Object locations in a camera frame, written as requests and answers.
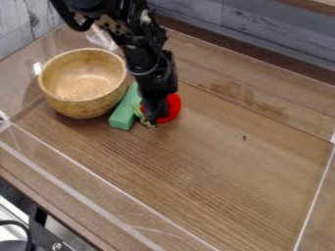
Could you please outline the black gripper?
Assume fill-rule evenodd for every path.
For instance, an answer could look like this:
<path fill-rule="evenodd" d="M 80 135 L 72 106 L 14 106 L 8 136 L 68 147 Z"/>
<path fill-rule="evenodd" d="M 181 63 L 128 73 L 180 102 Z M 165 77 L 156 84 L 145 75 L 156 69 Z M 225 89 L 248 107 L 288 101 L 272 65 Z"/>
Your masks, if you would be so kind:
<path fill-rule="evenodd" d="M 177 90 L 177 72 L 172 52 L 155 53 L 144 47 L 124 46 L 125 66 L 135 77 L 143 97 L 148 127 L 168 115 L 168 95 Z"/>

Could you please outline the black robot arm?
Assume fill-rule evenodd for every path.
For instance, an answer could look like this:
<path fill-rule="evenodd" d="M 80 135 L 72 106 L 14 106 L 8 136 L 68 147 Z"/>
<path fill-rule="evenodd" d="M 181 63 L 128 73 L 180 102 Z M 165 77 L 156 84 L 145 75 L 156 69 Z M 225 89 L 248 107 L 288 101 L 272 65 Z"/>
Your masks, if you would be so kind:
<path fill-rule="evenodd" d="M 168 31 L 147 0 L 49 0 L 64 23 L 78 32 L 96 25 L 121 49 L 128 73 L 139 84 L 148 126 L 169 114 L 168 97 L 177 91 Z"/>

